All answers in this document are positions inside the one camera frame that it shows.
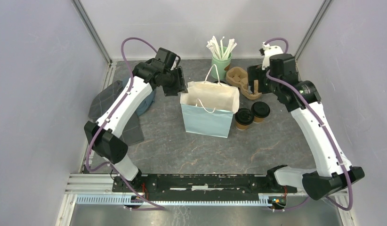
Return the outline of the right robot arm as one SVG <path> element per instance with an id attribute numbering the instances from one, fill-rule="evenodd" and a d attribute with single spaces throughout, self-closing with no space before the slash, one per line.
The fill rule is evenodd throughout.
<path id="1" fill-rule="evenodd" d="M 362 167 L 353 166 L 339 147 L 325 117 L 321 97 L 310 81 L 301 81 L 295 57 L 273 55 L 269 65 L 247 68 L 249 84 L 258 81 L 258 91 L 272 93 L 285 105 L 302 130 L 312 152 L 316 168 L 298 169 L 281 165 L 268 171 L 266 187 L 278 192 L 284 186 L 303 189 L 313 200 L 328 198 L 346 189 L 353 200 L 353 184 L 364 178 Z"/>

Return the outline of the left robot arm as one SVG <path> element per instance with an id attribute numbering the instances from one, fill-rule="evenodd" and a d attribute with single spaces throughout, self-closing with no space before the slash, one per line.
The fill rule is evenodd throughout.
<path id="1" fill-rule="evenodd" d="M 174 52 L 159 48 L 154 58 L 134 67 L 127 87 L 110 108 L 96 122 L 88 121 L 84 126 L 88 152 L 94 151 L 113 166 L 125 178 L 123 184 L 131 192 L 141 188 L 142 179 L 137 176 L 138 167 L 127 155 L 128 145 L 120 137 L 138 106 L 157 87 L 162 87 L 165 96 L 187 92 L 180 61 Z"/>

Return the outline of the light blue paper bag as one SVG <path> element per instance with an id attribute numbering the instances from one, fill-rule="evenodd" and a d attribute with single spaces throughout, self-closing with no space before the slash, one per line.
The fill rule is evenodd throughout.
<path id="1" fill-rule="evenodd" d="M 188 82 L 188 93 L 180 95 L 185 131 L 213 137 L 227 138 L 233 115 L 240 106 L 237 87 L 222 83 L 210 74 L 211 66 L 203 81 Z"/>

